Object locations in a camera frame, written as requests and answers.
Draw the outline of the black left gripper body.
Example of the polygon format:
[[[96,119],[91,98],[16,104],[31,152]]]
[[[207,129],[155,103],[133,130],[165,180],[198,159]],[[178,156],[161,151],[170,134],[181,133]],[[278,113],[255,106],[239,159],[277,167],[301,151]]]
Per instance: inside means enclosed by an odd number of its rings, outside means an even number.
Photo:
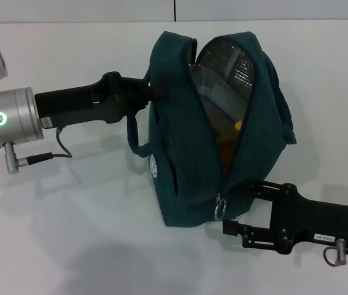
[[[99,119],[102,87],[97,83],[34,95],[44,128],[60,128]]]

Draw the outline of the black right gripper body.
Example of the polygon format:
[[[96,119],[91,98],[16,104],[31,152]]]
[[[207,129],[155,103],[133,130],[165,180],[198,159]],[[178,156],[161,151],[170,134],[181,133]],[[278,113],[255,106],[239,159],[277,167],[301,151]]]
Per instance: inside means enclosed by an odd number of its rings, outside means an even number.
[[[297,243],[335,245],[346,241],[348,248],[348,206],[309,200],[293,184],[283,184],[273,198],[269,224],[276,251],[289,254]]]

